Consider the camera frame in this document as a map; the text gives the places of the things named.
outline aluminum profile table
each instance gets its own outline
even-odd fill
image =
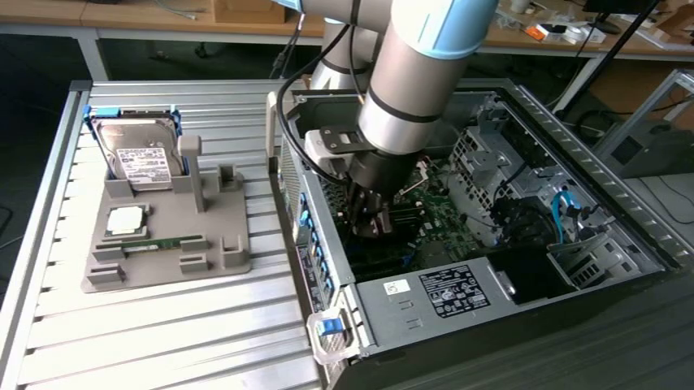
[[[268,80],[72,84],[0,315],[3,390],[320,388],[266,167],[266,97],[279,86]],[[105,172],[80,120],[85,103],[175,104],[184,133],[203,139],[200,167],[236,164],[250,273],[81,292]]]

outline metal bracket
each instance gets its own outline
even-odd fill
[[[376,150],[364,140],[359,128],[328,126],[320,129],[320,140],[332,154],[347,154]]]

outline cardboard box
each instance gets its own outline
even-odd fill
[[[287,9],[270,0],[212,0],[216,22],[271,23],[287,21]]]

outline floor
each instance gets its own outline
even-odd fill
[[[205,45],[208,58],[195,54],[195,42],[103,40],[113,80],[259,79],[270,75],[278,45]],[[318,54],[299,47],[290,71]],[[12,273],[33,198],[44,173],[55,129],[71,80],[89,78],[76,42],[59,37],[0,36],[0,296]],[[476,54],[464,77],[508,77],[526,85],[543,102],[564,90],[581,60]],[[575,112],[599,105],[586,96]]]

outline hard drive label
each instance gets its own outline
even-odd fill
[[[120,166],[132,184],[171,182],[164,148],[117,149]]]

